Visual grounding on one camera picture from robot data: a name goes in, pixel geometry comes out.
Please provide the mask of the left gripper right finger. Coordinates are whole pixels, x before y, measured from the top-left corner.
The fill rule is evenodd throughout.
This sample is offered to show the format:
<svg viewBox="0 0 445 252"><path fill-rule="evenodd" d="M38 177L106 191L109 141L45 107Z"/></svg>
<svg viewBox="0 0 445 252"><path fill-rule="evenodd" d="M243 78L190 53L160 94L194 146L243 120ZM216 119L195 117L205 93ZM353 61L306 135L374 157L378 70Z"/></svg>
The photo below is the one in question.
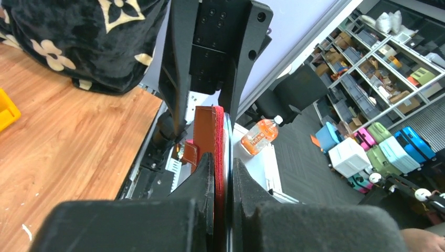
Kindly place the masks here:
<svg viewBox="0 0 445 252"><path fill-rule="evenodd" d="M280 203L233 162L234 251L407 251L396 222L375 206Z"/></svg>

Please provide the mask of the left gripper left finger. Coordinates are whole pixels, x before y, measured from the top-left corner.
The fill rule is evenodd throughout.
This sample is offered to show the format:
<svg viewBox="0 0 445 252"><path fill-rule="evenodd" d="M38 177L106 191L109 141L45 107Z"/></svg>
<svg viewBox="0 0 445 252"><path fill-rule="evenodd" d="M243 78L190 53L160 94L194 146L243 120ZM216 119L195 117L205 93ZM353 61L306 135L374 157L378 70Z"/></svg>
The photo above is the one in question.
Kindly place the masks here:
<svg viewBox="0 0 445 252"><path fill-rule="evenodd" d="M214 157L165 198L67 201L46 217L31 251L213 251Z"/></svg>

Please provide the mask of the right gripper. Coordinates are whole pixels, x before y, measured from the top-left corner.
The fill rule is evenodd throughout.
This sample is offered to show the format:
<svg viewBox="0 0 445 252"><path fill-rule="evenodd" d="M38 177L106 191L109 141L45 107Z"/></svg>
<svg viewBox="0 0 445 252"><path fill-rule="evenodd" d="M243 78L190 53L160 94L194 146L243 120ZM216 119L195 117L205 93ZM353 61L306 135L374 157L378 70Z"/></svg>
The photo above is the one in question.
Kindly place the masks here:
<svg viewBox="0 0 445 252"><path fill-rule="evenodd" d="M271 42L272 17L257 1L171 1L158 86L171 135L184 131L189 89L208 95L221 89L218 104L236 122L253 64Z"/></svg>

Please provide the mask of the red leather card holder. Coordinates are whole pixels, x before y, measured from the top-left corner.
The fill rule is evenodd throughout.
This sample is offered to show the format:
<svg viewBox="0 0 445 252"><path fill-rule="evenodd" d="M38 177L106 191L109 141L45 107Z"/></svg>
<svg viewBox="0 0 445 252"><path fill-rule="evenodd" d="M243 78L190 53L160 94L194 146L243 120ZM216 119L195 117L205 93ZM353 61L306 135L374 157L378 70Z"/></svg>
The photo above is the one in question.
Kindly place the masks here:
<svg viewBox="0 0 445 252"><path fill-rule="evenodd" d="M190 174L200 175L205 182L202 196L210 251L227 250L231 154L230 130L223 107L197 106L193 138L185 143L183 159L191 165Z"/></svg>

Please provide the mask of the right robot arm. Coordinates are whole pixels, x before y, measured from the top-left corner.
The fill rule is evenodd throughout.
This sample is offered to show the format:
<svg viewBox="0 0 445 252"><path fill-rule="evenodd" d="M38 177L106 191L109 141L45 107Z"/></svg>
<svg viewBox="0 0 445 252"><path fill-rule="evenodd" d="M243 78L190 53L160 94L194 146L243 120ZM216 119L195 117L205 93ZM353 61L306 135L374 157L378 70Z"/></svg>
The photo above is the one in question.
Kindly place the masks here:
<svg viewBox="0 0 445 252"><path fill-rule="evenodd" d="M235 119L253 65L271 41L272 18L257 1L171 2L158 84L168 110L151 139L157 153L184 138L191 91L218 92L218 104Z"/></svg>

